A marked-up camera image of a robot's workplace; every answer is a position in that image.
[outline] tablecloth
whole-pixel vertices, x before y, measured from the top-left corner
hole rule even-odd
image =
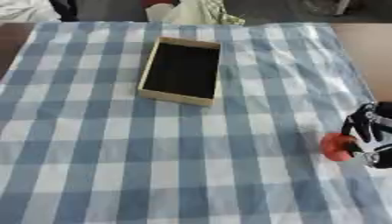
[[[213,106],[137,95],[161,35],[221,42]],[[390,171],[319,153],[373,100],[328,24],[38,24],[0,91],[2,223],[391,223]]]

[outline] wooden box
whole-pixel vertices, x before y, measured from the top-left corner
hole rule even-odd
[[[158,38],[143,71],[139,94],[163,101],[211,105],[220,50],[218,43]]]

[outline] checkered pattern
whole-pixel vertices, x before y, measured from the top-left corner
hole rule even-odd
[[[222,43],[210,108],[144,99],[157,36]],[[391,172],[319,154],[372,100],[327,24],[39,24],[0,86],[2,223],[391,223]]]

